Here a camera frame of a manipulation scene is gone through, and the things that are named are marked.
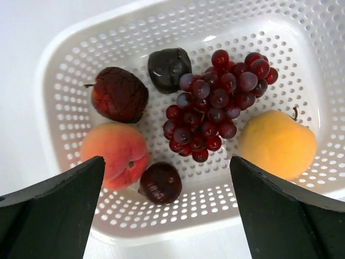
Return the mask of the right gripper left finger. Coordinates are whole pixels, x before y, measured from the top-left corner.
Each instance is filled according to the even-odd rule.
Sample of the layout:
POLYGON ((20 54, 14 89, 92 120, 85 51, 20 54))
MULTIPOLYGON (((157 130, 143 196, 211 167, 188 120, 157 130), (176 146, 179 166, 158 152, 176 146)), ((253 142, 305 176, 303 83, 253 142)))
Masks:
POLYGON ((105 172, 95 156, 1 196, 1 258, 83 258, 105 172))

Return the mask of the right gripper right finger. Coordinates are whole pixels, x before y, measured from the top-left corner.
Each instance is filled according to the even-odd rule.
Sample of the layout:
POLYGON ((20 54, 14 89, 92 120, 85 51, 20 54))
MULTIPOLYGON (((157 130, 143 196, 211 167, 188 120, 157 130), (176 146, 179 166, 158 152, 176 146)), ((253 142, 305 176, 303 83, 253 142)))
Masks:
POLYGON ((344 202, 276 177, 247 160, 230 161, 252 258, 344 258, 344 202))

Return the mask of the yellow fake peach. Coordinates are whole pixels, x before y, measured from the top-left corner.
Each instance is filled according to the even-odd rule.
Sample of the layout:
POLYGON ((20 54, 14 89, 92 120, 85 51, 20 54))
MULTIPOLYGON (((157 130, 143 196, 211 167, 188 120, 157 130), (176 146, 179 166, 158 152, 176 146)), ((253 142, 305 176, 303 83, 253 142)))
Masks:
POLYGON ((315 134, 282 111, 252 117, 238 137, 239 155, 284 180, 293 180, 312 164, 315 134))

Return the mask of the orange fake peach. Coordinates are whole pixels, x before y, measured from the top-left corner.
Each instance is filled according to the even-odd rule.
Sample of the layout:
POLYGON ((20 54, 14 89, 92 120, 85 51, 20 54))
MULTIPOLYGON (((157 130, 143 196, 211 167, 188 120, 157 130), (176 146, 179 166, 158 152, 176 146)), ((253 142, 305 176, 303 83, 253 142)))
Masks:
POLYGON ((81 161, 101 156, 105 161, 103 186, 122 190, 146 170, 149 154, 143 135, 127 124, 106 123, 89 131, 80 148, 81 161))

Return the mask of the dark red fake fig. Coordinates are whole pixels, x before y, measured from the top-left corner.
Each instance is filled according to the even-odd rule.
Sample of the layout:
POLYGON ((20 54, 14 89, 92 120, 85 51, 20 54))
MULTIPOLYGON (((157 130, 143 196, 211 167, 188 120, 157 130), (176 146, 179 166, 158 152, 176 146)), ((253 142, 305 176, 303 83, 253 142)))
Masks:
POLYGON ((182 191, 182 180, 177 169, 167 162, 157 162, 145 170, 138 192, 157 205, 174 202, 182 191))

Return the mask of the purple fake grapes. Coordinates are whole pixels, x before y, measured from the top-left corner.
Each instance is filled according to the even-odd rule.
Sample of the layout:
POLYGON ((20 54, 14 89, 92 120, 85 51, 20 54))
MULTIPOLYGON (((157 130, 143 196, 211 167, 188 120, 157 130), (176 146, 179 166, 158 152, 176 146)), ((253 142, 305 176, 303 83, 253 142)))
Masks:
POLYGON ((218 151, 224 140, 235 137, 234 120, 278 79, 278 70, 259 52, 235 63, 220 49, 212 54, 211 63, 202 75, 181 77, 182 93, 167 108, 163 125, 169 148, 199 163, 218 151))

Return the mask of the dark red fake apple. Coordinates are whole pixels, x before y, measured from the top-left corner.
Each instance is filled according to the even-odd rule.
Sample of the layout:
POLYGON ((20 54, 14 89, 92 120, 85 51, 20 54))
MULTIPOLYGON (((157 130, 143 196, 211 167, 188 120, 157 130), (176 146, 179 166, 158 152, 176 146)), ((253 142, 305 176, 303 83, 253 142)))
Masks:
POLYGON ((141 120, 148 104, 149 92, 142 81, 120 67, 107 67, 99 72, 92 88, 91 101, 103 117, 125 124, 141 120))

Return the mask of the dark purple fake plum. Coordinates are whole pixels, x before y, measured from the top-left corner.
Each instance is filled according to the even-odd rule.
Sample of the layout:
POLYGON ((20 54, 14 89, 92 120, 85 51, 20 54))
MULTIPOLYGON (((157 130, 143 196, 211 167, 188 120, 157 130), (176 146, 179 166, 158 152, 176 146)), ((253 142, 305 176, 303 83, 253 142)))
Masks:
POLYGON ((181 76, 192 73, 191 61, 186 50, 180 47, 155 51, 149 55, 148 72, 160 93, 175 93, 181 89, 181 76))

